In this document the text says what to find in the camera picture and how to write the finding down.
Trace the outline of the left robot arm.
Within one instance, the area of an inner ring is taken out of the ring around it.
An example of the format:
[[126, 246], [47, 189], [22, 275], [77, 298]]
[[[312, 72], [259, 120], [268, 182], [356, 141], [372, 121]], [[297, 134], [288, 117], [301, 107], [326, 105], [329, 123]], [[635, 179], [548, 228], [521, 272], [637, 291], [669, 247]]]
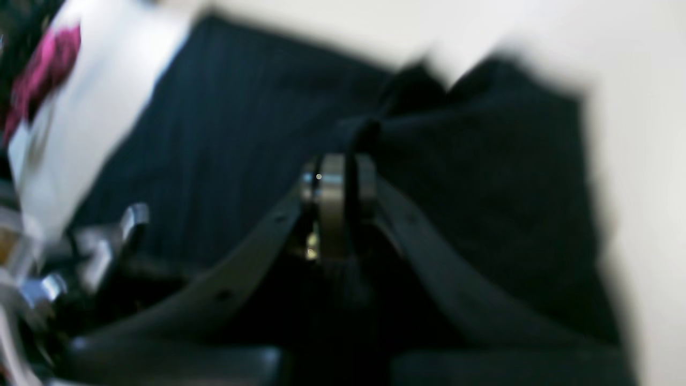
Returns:
[[54, 385], [61, 352], [150, 222], [135, 203], [116, 222], [42, 239], [2, 180], [2, 385]]

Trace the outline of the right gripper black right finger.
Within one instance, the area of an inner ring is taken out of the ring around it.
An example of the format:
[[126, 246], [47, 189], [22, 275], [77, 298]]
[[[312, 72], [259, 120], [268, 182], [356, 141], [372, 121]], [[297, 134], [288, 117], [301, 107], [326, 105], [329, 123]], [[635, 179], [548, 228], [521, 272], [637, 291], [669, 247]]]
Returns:
[[422, 288], [472, 350], [415, 350], [393, 385], [635, 385], [622, 350], [532, 310], [479, 274], [370, 156], [355, 157], [362, 213], [385, 230]]

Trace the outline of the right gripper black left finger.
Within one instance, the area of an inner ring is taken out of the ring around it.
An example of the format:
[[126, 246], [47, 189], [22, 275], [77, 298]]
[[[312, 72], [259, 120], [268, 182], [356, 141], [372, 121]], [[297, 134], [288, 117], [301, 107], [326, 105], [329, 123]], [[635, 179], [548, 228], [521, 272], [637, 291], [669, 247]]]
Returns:
[[292, 190], [223, 261], [152, 308], [75, 339], [58, 374], [78, 385], [282, 385], [276, 347], [204, 339], [249, 303], [271, 271], [346, 257], [346, 157], [316, 157]]

